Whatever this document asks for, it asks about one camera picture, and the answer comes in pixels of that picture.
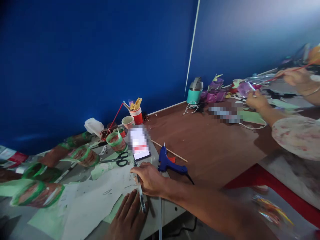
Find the charging cable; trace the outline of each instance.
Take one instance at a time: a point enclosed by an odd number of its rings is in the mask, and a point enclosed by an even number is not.
[[[261,129],[261,128],[264,128],[265,126],[267,126],[267,123],[265,120],[263,120],[262,118],[260,118],[262,121],[264,121],[264,126],[262,127],[259,127],[259,128],[251,128],[251,127],[247,127],[246,125],[242,124],[242,123],[239,123],[240,125],[246,127],[246,128],[249,128],[249,129]]]
[[[184,111],[184,113],[182,115],[185,115],[186,113],[189,113],[187,112],[188,109],[190,108],[195,108],[196,107],[196,110],[193,111],[193,112],[190,112],[190,113],[195,113],[197,110],[198,110],[198,105],[196,105],[196,101],[191,101],[188,106],[186,107],[186,110]]]

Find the wooden table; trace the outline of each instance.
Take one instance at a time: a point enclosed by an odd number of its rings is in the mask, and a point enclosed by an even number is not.
[[[222,105],[234,102],[229,99]],[[201,113],[183,115],[187,104],[163,110],[149,117],[145,123],[151,139],[163,145],[188,162],[185,165],[195,185],[220,189],[252,165],[280,146],[271,136],[269,126],[250,130],[239,124],[226,124],[210,116],[207,108]],[[244,123],[251,127],[260,125]],[[171,178],[189,182],[185,176],[169,171]]]

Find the blue glue gun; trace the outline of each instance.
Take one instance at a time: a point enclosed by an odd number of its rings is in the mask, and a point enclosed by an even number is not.
[[[158,166],[158,171],[159,172],[166,172],[167,168],[180,173],[180,174],[187,174],[188,170],[186,166],[179,166],[171,162],[167,156],[167,149],[166,149],[166,144],[164,143],[163,146],[161,147],[160,150],[160,155],[159,155],[159,162],[160,165]]]

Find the hand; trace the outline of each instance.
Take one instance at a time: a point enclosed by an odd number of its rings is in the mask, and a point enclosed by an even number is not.
[[[165,191],[166,178],[151,163],[142,162],[140,167],[131,168],[130,172],[139,175],[144,194],[160,196]]]
[[[106,240],[138,240],[148,215],[148,202],[146,204],[147,212],[143,213],[140,209],[140,198],[137,190],[134,189],[130,195],[127,194],[121,206],[109,226]]]
[[[271,107],[266,97],[263,96],[259,90],[256,90],[254,94],[256,95],[256,97],[253,96],[253,91],[249,92],[248,94],[246,104],[249,107],[254,108],[257,111],[259,111],[259,109],[263,107]]]
[[[312,82],[310,74],[305,68],[293,71],[295,69],[297,68],[288,68],[286,70],[279,71],[277,72],[275,77],[280,77],[281,75],[283,75],[283,79],[291,86],[308,84]]]

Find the paper cup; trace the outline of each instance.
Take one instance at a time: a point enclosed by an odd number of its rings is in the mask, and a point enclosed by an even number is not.
[[[129,129],[132,125],[134,125],[134,118],[132,116],[127,116],[122,119],[121,123],[126,129]]]

